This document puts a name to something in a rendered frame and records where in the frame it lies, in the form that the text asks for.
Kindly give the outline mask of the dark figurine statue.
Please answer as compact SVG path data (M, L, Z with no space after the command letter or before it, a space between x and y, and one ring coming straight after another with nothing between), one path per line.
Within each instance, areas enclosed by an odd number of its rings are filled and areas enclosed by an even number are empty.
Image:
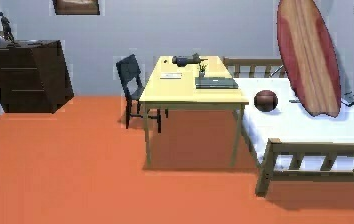
M13 42L14 41L14 36L12 34L10 21L4 15L3 12L0 12L0 17L1 17L1 25L2 25L2 28L3 28L4 39L7 40L7 41L10 41L10 42Z

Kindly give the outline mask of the wooden bed with white mattress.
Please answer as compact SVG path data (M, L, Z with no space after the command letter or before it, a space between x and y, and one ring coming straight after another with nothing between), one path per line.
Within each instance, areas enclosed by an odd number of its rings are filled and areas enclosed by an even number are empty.
M310 116L294 96L279 59L223 59L244 94L278 95L278 106L261 112L249 104L234 112L259 176L255 194L272 181L354 182L354 105L343 103L335 118Z

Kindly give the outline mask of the brown framed picture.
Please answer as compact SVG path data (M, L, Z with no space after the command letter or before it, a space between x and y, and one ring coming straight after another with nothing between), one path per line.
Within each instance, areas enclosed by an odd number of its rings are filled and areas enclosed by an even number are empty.
M57 15L99 15L98 0L52 0Z

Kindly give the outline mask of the dark brown chest of drawers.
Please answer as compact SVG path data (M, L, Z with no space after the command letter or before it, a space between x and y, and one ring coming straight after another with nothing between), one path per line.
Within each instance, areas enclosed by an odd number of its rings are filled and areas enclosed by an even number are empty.
M55 113L73 97L59 40L0 44L0 104L5 113Z

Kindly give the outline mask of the dark grey desk lamp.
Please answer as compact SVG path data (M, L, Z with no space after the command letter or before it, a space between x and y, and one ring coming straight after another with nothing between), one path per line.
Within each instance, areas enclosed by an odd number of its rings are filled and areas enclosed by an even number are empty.
M172 63L178 67L185 67L188 64L199 64L204 61L198 54L193 54L191 56L173 56Z

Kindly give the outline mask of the red and wood surfboard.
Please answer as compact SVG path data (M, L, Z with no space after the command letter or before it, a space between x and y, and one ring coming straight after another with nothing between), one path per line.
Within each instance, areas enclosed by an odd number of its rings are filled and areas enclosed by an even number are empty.
M280 0L277 40L290 85L311 116L337 117L341 85L336 53L313 0Z

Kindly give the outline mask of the black chair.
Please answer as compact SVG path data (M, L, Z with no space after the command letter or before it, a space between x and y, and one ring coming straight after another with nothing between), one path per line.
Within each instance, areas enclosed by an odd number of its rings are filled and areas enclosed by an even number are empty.
M145 89L140 74L141 69L135 54L131 54L116 63L116 70L120 79L121 87L123 89L126 100L125 106L125 127L129 128L130 120L133 117L142 118L140 97ZM129 83L136 82L136 89L131 92Z

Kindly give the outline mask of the pale yellow wooden table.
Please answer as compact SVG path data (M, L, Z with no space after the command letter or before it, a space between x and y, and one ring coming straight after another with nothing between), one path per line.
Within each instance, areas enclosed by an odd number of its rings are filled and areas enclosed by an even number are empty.
M140 97L143 111L143 130L145 133L146 165L151 164L148 111L150 109L169 110L231 110L236 122L235 140L231 154L231 165L236 162L236 156L241 134L245 106L248 98L241 89L197 89L195 78L198 76L198 66L194 64L178 67L171 63L171 56L160 56L144 92ZM180 72L181 79L160 79L161 73Z

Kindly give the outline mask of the grey closed laptop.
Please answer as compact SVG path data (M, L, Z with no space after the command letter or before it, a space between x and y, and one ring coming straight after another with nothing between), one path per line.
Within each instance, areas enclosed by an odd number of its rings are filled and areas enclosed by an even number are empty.
M196 77L197 89L237 89L238 84L233 78L225 77Z

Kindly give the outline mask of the brown basketball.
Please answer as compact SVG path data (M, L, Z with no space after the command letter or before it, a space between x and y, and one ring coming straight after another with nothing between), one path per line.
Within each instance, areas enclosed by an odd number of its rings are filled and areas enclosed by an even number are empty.
M278 105L278 97L271 90L261 90L254 96L254 106L260 112L271 112Z

